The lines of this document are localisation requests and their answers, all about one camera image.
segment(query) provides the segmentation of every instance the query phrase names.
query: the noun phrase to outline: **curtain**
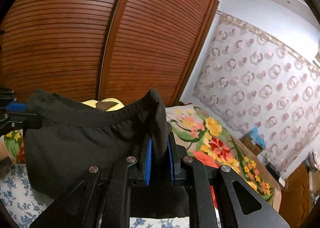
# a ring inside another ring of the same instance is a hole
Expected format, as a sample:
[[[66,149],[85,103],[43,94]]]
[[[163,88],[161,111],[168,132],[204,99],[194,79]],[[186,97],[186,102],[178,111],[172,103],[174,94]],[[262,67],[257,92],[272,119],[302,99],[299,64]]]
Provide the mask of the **curtain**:
[[[224,14],[193,96],[234,131],[257,126],[267,159],[284,174],[319,134],[319,75],[275,37]]]

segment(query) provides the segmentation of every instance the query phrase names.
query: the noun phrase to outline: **bed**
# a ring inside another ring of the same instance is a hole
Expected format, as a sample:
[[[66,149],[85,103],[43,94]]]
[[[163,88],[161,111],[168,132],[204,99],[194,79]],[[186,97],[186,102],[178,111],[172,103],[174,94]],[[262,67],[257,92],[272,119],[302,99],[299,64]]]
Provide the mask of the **bed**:
[[[171,123],[176,143],[187,148],[188,154],[205,165],[229,165],[259,193],[276,211],[279,211],[281,190],[268,173],[239,140],[209,113],[194,105],[166,108],[167,121]],[[9,157],[13,165],[0,168],[0,199],[9,214],[21,228],[28,228],[52,199],[32,189],[24,164],[23,133],[12,131],[0,138],[0,161]],[[219,213],[212,189],[212,198]],[[147,219],[130,218],[130,228],[189,227],[189,218]]]

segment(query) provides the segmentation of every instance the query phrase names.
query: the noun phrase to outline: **blue floral fabric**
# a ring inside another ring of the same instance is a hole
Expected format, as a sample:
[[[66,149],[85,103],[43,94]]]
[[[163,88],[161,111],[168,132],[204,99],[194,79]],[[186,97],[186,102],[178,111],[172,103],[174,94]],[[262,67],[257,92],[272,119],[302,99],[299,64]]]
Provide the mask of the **blue floral fabric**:
[[[32,189],[24,164],[0,168],[0,200],[21,228],[29,228],[52,202],[52,199]],[[189,228],[189,217],[172,219],[131,217],[130,228]]]

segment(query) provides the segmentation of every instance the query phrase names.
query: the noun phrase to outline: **wardrobe door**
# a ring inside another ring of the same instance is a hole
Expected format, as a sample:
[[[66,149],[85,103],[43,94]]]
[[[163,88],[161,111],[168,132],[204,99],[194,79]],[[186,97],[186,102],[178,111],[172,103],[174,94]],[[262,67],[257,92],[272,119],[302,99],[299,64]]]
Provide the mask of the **wardrobe door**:
[[[25,101],[36,88],[96,98],[115,0],[16,0],[2,21],[2,85]]]
[[[172,104],[215,2],[127,0],[121,19],[112,21],[116,36],[107,42],[99,98],[128,104],[157,88]]]

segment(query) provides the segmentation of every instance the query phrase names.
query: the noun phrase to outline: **metal screw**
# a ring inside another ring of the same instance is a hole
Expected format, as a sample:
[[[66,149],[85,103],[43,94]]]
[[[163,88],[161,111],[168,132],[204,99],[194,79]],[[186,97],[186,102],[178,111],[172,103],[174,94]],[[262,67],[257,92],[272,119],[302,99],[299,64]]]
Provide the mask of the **metal screw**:
[[[90,173],[96,173],[99,170],[97,166],[91,166],[89,167],[89,172]]]
[[[186,163],[191,163],[193,161],[193,157],[186,156],[186,157],[183,158],[183,161],[186,162]]]
[[[222,165],[222,166],[221,166],[221,170],[222,170],[223,172],[228,173],[228,172],[231,171],[231,167],[229,167],[228,165]]]
[[[129,157],[127,157],[127,162],[128,163],[133,163],[133,162],[135,162],[137,159],[136,159],[136,157],[134,157],[134,156],[129,156]]]

